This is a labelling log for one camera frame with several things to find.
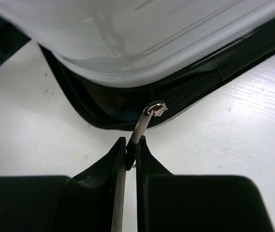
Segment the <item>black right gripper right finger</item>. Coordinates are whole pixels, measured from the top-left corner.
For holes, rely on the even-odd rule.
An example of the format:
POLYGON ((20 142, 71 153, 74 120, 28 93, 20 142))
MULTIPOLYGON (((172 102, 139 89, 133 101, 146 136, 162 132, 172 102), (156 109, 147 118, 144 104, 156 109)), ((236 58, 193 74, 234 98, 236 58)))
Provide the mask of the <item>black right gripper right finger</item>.
POLYGON ((175 175, 141 138, 135 151, 140 232, 272 232, 255 183, 239 175, 175 175))

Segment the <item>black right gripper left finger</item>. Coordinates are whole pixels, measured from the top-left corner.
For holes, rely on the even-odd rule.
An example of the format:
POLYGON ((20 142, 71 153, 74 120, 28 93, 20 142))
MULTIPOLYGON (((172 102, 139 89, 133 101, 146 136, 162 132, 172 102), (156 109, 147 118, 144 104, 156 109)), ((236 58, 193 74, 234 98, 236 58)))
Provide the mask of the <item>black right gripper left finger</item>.
POLYGON ((0 232, 119 232, 126 140, 74 177, 1 176, 0 232))

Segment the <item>black suitcase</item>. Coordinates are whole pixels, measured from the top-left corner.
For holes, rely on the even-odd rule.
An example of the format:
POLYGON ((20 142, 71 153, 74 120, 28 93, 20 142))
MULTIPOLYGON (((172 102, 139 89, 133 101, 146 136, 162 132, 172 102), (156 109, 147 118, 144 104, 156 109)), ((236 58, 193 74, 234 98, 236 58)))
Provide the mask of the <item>black suitcase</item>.
POLYGON ((42 48, 74 108, 98 128, 168 120, 275 48, 275 0, 0 0, 42 48))

